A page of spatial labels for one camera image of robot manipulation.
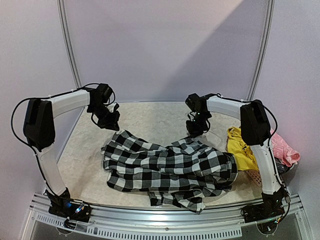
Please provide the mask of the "black white checkered shirt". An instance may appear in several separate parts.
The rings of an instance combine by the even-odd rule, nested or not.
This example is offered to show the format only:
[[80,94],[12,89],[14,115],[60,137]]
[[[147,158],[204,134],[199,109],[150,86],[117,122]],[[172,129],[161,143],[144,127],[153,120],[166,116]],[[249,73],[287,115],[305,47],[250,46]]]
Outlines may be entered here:
[[146,192],[151,206],[172,205],[200,214],[204,198],[227,193],[238,176],[233,154],[189,136],[161,146],[123,130],[101,151],[107,185],[119,192]]

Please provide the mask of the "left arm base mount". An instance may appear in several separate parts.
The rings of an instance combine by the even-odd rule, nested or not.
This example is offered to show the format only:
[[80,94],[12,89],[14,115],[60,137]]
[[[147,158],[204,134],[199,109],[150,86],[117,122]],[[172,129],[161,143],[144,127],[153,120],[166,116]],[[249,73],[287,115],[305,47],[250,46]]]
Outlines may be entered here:
[[71,198],[68,188],[61,195],[52,194],[48,190],[45,195],[50,200],[48,212],[51,215],[84,223],[90,221],[92,207],[85,201]]

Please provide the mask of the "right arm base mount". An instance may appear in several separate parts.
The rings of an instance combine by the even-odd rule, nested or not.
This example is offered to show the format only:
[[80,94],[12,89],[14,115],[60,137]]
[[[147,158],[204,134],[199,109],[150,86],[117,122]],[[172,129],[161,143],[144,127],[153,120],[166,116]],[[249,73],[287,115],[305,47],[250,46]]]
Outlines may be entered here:
[[287,191],[281,190],[273,194],[262,193],[262,203],[244,206],[240,214],[245,223],[278,217],[275,224],[280,223],[289,213],[291,198]]

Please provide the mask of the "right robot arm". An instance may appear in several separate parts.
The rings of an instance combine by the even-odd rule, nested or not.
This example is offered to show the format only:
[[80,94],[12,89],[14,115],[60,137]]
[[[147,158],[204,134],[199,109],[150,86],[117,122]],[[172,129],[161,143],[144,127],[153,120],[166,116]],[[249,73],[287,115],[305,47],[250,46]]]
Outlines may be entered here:
[[190,94],[186,100],[191,114],[186,129],[191,137],[198,137],[210,129],[211,113],[219,113],[240,120],[241,138],[250,146],[257,161],[261,182],[262,198],[258,213],[269,218],[278,210],[275,201],[288,199],[289,193],[281,181],[272,151],[271,125],[266,114],[267,108],[260,100],[238,100],[226,98],[218,93],[199,96]]

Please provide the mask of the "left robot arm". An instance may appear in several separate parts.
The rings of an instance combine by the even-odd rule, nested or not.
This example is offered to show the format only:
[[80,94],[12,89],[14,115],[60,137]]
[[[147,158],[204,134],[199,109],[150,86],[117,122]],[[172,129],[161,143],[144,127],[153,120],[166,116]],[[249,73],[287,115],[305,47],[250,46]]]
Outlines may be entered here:
[[27,144],[35,150],[46,188],[52,195],[60,197],[68,192],[54,155],[55,118],[75,109],[87,108],[87,112],[97,118],[95,125],[100,129],[119,131],[120,113],[115,99],[113,89],[106,83],[99,83],[96,88],[85,86],[28,101],[23,134]]

